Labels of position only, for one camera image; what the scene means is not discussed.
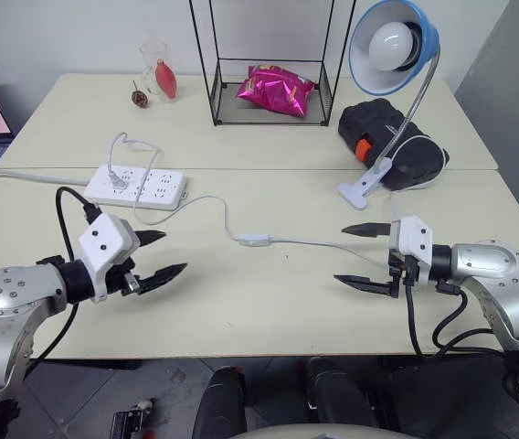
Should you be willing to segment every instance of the power strip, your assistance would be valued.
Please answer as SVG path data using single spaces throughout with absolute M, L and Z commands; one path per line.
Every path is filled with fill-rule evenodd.
M 100 166 L 85 187 L 85 198 L 95 203 L 111 206 L 133 206 L 142 184 L 144 167 L 112 166 L 113 171 L 128 183 L 126 189 L 113 187 L 107 166 Z M 180 171 L 151 169 L 143 185 L 139 208 L 174 210 L 186 186 L 185 175 Z

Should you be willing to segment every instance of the white table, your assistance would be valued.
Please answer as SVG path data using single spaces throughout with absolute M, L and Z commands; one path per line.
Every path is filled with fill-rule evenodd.
M 0 160 L 0 167 L 97 167 L 105 163 L 111 139 L 120 131 L 164 149 L 156 166 L 215 169 L 365 169 L 337 133 L 342 110 L 374 99 L 353 80 L 341 79 L 328 127 L 214 126 L 202 77 L 178 78 L 179 99 L 135 106 L 130 95 L 137 75 L 63 75 L 38 106 Z M 419 81 L 387 98 L 406 112 Z M 436 79 L 414 118 L 450 154 L 449 169 L 496 169 L 491 154 L 455 101 Z M 145 166 L 146 153 L 127 148 L 114 161 Z
M 36 169 L 39 174 L 89 177 L 91 169 Z M 387 241 L 341 233 L 367 221 L 389 221 L 387 192 L 368 209 L 353 210 L 336 193 L 363 171 L 186 170 L 189 197 L 214 194 L 229 204 L 236 233 L 267 232 L 306 240 L 338 241 L 380 262 Z M 0 267 L 32 264 L 65 254 L 54 209 L 56 187 L 0 179 Z M 496 171 L 446 171 L 424 190 L 396 194 L 403 214 L 416 213 L 434 229 L 436 243 L 507 241 L 519 249 L 519 207 Z M 127 208 L 105 208 L 138 228 Z M 86 225 L 79 205 L 67 199 L 71 237 Z M 161 212 L 147 212 L 158 218 Z M 292 244 L 241 247 L 222 230 L 215 200 L 189 206 L 158 228 L 168 236 L 135 253 L 137 273 L 178 262 L 188 267 L 170 284 L 144 296 L 112 295 L 81 304 L 75 324 L 52 358 L 138 359 L 160 357 L 411 353 L 403 294 L 390 299 L 343 285 L 333 274 L 361 274 L 378 281 L 382 270 L 334 249 Z M 458 299 L 432 289 L 415 292 L 418 337 L 434 350 L 434 326 Z M 35 337 L 36 353 L 62 328 L 67 313 L 49 319 Z M 449 325 L 444 337 L 486 327 L 477 302 Z M 472 341 L 498 345 L 493 337 Z

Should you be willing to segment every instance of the desk lamp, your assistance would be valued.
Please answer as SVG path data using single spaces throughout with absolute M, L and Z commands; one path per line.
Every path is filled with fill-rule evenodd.
M 338 190 L 355 208 L 367 206 L 366 197 L 392 166 L 386 155 L 397 144 L 426 93 L 440 58 L 439 33 L 426 14 L 408 0 L 383 0 L 361 17 L 351 36 L 349 67 L 365 93 L 384 96 L 408 84 L 429 61 L 429 70 L 404 122 L 377 157 L 374 165 L 353 185 Z

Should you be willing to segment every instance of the blue lamp shade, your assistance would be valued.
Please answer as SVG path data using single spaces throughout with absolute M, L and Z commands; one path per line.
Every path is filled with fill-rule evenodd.
M 369 56 L 369 45 L 377 30 L 387 23 L 404 23 L 415 29 L 415 58 L 394 70 L 379 70 Z M 375 96 L 393 93 L 410 82 L 437 52 L 439 33 L 426 14 L 408 0 L 382 0 L 361 17 L 349 47 L 349 67 L 361 90 Z

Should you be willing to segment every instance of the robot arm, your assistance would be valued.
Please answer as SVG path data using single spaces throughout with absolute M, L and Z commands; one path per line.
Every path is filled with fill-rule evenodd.
M 439 293 L 471 291 L 505 352 L 508 369 L 519 389 L 519 252 L 498 241 L 448 245 L 432 243 L 432 230 L 412 216 L 391 224 L 367 223 L 344 232 L 367 237 L 389 235 L 389 266 L 392 281 L 386 284 L 350 275 L 335 277 L 354 288 L 397 297 L 404 284 L 437 283 Z
M 140 280 L 130 256 L 164 233 L 134 232 L 127 221 L 101 213 L 79 239 L 80 258 L 46 258 L 31 267 L 0 269 L 0 437 L 17 416 L 16 395 L 44 320 L 86 299 L 100 302 L 121 291 L 143 294 L 170 282 L 186 267 L 172 265 Z

